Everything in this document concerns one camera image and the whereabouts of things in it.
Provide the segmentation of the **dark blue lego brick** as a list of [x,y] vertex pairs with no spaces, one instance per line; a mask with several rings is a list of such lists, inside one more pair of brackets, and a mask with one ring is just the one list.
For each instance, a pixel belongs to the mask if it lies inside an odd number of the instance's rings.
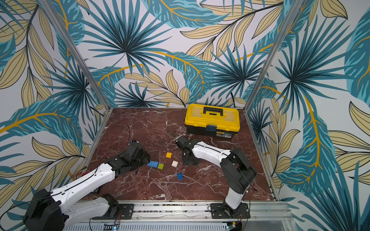
[[178,180],[182,180],[184,177],[183,177],[183,174],[182,173],[178,173],[177,174],[177,179]]

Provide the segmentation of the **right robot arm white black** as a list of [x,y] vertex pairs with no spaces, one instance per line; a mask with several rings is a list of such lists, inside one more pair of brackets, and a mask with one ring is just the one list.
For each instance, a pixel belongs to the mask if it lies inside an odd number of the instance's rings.
[[183,153],[184,165],[197,165],[201,160],[205,160],[221,168],[229,185],[223,203],[224,210],[234,215],[241,207],[243,197],[257,175],[242,150],[221,149],[198,139],[189,140],[185,136],[176,139],[176,145]]

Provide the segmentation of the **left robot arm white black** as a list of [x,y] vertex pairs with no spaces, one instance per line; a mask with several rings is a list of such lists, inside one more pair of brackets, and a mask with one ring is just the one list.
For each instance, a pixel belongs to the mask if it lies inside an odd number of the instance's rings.
[[144,146],[131,141],[127,149],[101,163],[79,179],[50,192],[42,189],[34,194],[23,218],[29,231],[62,231],[92,218],[116,219],[121,214],[118,201],[104,194],[90,202],[78,201],[123,174],[138,170],[150,162]]

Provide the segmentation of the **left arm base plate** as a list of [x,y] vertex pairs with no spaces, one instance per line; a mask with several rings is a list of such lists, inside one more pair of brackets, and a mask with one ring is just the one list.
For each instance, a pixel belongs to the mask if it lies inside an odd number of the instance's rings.
[[108,211],[100,217],[94,217],[93,220],[130,220],[134,211],[134,204],[117,204],[109,207]]

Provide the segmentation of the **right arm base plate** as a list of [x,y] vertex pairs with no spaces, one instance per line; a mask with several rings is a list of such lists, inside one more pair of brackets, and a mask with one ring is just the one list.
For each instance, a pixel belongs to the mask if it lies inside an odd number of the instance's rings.
[[249,219],[250,211],[246,203],[241,203],[236,209],[232,209],[226,203],[210,204],[212,219]]

